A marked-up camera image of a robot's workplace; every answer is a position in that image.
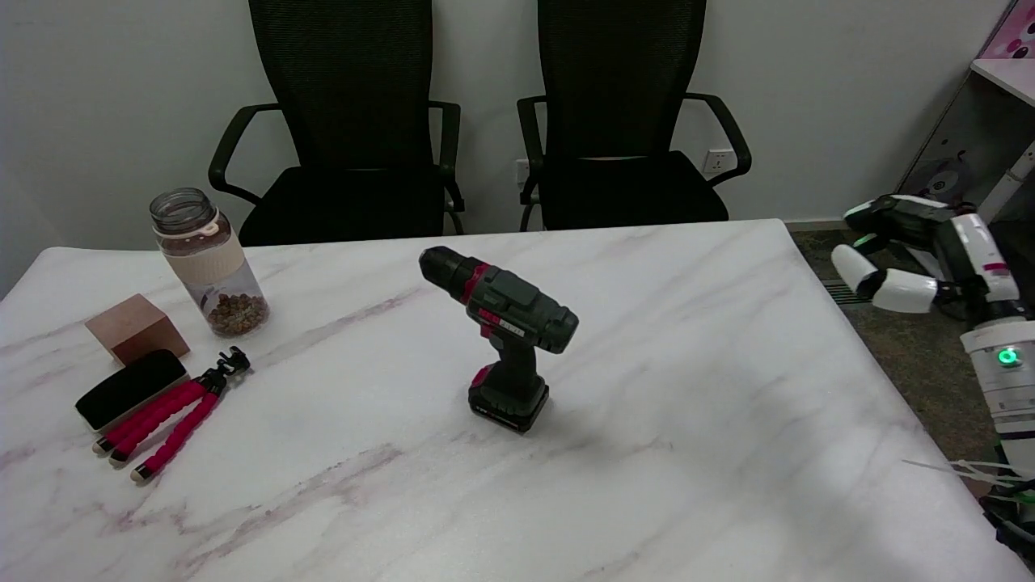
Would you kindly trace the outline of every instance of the eraser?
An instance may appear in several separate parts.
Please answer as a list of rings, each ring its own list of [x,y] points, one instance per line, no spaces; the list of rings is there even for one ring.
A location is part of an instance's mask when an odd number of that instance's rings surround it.
[[[86,392],[76,410],[96,432],[107,432],[173,386],[187,381],[186,369],[169,350],[156,350],[119,370]]]

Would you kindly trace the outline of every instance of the cordless drill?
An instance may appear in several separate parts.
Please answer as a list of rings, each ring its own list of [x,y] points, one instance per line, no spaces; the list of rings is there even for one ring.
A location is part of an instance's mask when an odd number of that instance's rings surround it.
[[[524,434],[550,397],[535,371],[535,348],[561,353],[579,318],[514,273],[436,246],[420,255],[420,272],[467,307],[481,337],[500,353],[471,382],[471,410]]]

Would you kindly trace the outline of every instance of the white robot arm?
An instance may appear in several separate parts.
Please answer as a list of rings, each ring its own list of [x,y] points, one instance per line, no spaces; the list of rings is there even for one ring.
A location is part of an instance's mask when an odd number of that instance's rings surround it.
[[[930,305],[963,301],[969,330],[960,337],[971,357],[1000,436],[1002,462],[1024,483],[996,490],[1015,498],[1035,490],[1035,321],[984,221],[945,204],[911,196],[882,196],[850,210],[845,222],[865,236],[837,246],[837,273],[874,305],[926,313]],[[897,269],[880,269],[866,254],[898,241],[933,252],[949,281]],[[1035,505],[1019,500],[980,500],[997,539],[1035,561]]]
[[[938,296],[938,281],[898,269],[878,269],[848,244],[834,249],[834,268],[845,284],[874,305],[898,313],[927,313]]]

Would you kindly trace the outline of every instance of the white shelf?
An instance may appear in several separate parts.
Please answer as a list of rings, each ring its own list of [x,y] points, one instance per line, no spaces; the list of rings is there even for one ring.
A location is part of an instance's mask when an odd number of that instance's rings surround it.
[[[1035,107],[1035,59],[977,59],[971,69]]]

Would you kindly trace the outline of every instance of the white cable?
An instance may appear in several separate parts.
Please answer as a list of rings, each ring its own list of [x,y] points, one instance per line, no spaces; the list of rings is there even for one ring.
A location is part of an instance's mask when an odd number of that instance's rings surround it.
[[[958,476],[964,477],[964,478],[969,478],[971,481],[977,481],[977,482],[981,482],[981,483],[987,483],[987,484],[995,485],[995,486],[998,486],[998,487],[1003,487],[1003,488],[1013,487],[1014,485],[1016,485],[1016,482],[1023,482],[1023,481],[1025,481],[1023,477],[1017,477],[1017,476],[1012,476],[1012,475],[993,475],[993,474],[980,471],[977,468],[975,468],[975,465],[981,465],[981,466],[986,466],[986,467],[997,467],[997,468],[1004,468],[1004,469],[1014,470],[1010,465],[1002,465],[1000,463],[983,463],[983,462],[979,462],[979,461],[975,461],[975,462],[970,462],[970,461],[954,461],[952,463],[949,463],[949,466],[947,466],[947,467],[945,467],[945,466],[939,467],[937,465],[928,465],[926,463],[919,463],[917,461],[910,461],[908,459],[903,459],[903,463],[908,463],[910,465],[915,465],[917,467],[923,467],[925,469],[930,469],[930,470],[934,470],[934,471],[940,471],[940,472],[943,472],[943,473],[951,473],[951,474],[958,475]],[[959,465],[959,467],[962,469],[969,469],[970,472],[965,472],[963,470],[955,469],[954,465]]]

